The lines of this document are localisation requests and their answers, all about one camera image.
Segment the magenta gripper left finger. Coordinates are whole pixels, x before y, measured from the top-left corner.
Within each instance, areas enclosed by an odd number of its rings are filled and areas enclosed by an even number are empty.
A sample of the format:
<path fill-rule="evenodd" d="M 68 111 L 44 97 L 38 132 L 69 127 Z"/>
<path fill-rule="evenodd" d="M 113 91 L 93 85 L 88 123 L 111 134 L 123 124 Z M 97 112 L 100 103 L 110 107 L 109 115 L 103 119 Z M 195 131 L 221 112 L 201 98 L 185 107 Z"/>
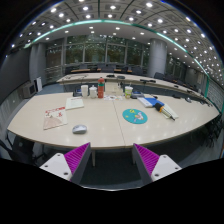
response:
<path fill-rule="evenodd" d="M 72 183 L 79 184 L 90 154 L 91 146 L 86 143 L 66 154 L 56 153 L 41 166 L 41 169 Z"/>

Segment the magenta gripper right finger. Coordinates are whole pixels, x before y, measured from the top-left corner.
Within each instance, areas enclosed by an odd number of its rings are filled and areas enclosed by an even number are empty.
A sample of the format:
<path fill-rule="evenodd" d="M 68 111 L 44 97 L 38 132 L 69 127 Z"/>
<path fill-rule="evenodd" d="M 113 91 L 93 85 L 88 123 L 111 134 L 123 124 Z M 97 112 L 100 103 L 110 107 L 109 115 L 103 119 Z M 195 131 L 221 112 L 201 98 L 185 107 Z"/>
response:
<path fill-rule="evenodd" d="M 138 144 L 133 145 L 132 155 L 144 185 L 181 170 L 168 155 L 158 155 Z"/>

